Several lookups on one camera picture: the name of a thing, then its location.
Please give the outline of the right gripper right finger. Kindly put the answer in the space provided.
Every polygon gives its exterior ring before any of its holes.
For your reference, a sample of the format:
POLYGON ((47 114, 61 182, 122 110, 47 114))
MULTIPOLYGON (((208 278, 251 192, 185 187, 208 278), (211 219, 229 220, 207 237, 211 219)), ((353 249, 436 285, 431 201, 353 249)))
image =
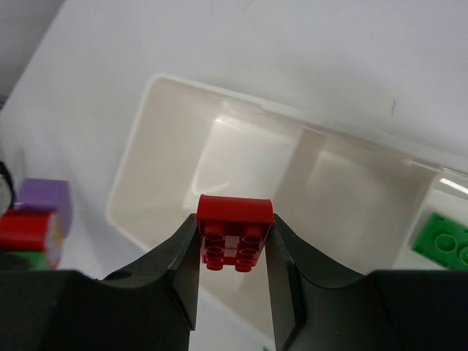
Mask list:
POLYGON ((279 216, 265 247, 278 350, 465 350, 467 273, 358 273, 279 216))

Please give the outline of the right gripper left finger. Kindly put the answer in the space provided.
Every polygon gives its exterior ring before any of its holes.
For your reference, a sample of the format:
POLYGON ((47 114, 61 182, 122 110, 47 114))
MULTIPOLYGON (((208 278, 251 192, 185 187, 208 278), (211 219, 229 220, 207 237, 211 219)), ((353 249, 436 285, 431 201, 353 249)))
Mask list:
POLYGON ((79 271, 3 271, 3 350, 187 350, 200 277, 197 220, 92 279, 79 271))

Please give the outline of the red lego brick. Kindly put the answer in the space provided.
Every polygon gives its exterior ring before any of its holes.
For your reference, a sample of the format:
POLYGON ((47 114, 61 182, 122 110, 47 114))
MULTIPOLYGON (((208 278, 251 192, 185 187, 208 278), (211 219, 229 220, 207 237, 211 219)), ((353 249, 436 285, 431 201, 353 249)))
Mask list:
POLYGON ((196 217, 201 261, 210 271, 250 272, 274 224, 269 199, 201 195, 196 217))
POLYGON ((20 253, 55 269, 61 261, 64 235, 55 211, 8 210, 1 217, 1 250, 20 253))

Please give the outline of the small green connector lego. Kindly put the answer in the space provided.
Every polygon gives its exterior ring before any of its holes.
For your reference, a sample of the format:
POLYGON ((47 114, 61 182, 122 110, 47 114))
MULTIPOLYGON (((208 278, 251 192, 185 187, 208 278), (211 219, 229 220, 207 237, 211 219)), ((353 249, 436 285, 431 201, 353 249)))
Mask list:
POLYGON ((9 252, 15 257, 26 259, 32 270, 47 270, 48 262, 43 252, 9 252))

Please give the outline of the green lego end brick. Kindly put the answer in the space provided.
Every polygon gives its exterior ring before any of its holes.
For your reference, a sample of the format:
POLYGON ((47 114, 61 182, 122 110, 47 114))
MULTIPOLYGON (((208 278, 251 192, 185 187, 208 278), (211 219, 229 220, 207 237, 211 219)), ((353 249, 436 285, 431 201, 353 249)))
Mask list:
POLYGON ((467 270, 467 226, 434 212, 418 233, 412 251, 451 270, 467 270))

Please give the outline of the purple lego top brick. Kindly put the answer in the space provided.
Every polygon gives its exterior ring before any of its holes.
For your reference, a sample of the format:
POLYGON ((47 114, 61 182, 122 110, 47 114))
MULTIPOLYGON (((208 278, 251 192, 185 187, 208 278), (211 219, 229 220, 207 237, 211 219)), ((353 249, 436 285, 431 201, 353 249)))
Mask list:
POLYGON ((72 226, 72 197, 69 182, 44 178, 25 178, 16 195, 14 208, 24 211, 55 211, 64 237, 72 226))

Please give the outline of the white three-compartment tray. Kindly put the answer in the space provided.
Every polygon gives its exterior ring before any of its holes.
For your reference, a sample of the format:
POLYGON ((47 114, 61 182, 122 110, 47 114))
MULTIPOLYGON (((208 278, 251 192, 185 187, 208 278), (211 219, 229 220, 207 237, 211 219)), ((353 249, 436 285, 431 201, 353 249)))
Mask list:
MULTIPOLYGON (((467 171, 444 166, 453 160, 407 140, 333 129, 285 105, 157 75, 143 92, 107 219, 148 253, 196 216, 201 195, 269 199, 274 218, 358 273, 467 273, 412 251, 434 212, 467 226, 467 171)), ((277 350, 265 247, 248 273, 210 271, 200 255, 197 305, 238 313, 245 329, 272 336, 277 350)))

